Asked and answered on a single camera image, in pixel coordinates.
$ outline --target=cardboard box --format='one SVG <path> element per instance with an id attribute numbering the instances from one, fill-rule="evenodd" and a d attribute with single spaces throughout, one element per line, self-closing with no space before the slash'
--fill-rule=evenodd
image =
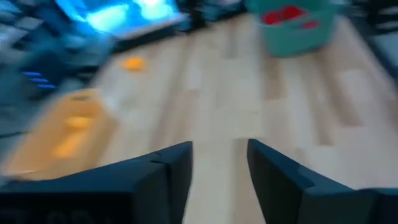
<path id="1" fill-rule="evenodd" d="M 71 157 L 57 157 L 54 150 L 71 135 L 65 120 L 92 118 L 87 133 Z M 95 89 L 73 92 L 54 102 L 14 149 L 2 167 L 11 178 L 46 180 L 94 168 L 116 129 L 117 121 L 101 104 Z"/>

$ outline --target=red object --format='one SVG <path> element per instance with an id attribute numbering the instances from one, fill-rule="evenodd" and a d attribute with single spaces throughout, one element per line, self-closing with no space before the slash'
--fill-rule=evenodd
<path id="1" fill-rule="evenodd" d="M 303 24 L 303 28 L 304 29 L 314 29 L 317 28 L 319 26 L 318 21 L 308 21 L 306 23 Z"/>
<path id="2" fill-rule="evenodd" d="M 306 15 L 306 12 L 297 6 L 286 6 L 283 9 L 284 20 L 297 19 L 303 15 Z"/>
<path id="3" fill-rule="evenodd" d="M 272 11 L 262 17 L 262 22 L 267 25 L 277 25 L 283 21 L 283 15 L 280 11 Z"/>

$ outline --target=black plastic part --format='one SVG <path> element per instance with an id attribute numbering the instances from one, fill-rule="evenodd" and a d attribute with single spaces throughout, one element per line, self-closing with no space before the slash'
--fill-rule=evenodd
<path id="1" fill-rule="evenodd" d="M 255 139 L 248 163 L 267 224 L 398 223 L 397 189 L 353 190 Z"/>
<path id="2" fill-rule="evenodd" d="M 192 178 L 192 143 L 55 180 L 0 188 L 0 223 L 181 224 Z"/>

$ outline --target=wooden floor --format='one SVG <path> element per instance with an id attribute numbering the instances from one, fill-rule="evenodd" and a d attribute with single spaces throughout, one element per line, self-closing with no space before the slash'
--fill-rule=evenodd
<path id="1" fill-rule="evenodd" d="M 246 163 L 258 138 L 353 188 L 398 186 L 392 81 L 351 24 L 329 46 L 276 59 L 249 16 L 117 56 L 96 81 L 121 121 L 98 164 L 194 142 L 188 224 L 264 223 Z M 128 57 L 147 60 L 127 72 Z"/>

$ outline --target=teal bin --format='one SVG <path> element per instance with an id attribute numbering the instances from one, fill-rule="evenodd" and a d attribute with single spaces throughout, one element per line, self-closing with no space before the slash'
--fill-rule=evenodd
<path id="1" fill-rule="evenodd" d="M 333 29 L 335 7 L 330 0 L 246 0 L 246 7 L 256 15 L 261 29 L 261 37 L 268 52 L 276 57 L 288 57 L 321 47 L 328 42 Z M 276 26 L 261 22 L 261 17 L 285 6 L 297 6 L 307 12 L 294 21 L 284 21 Z M 304 24 L 316 22 L 318 25 L 304 29 Z"/>

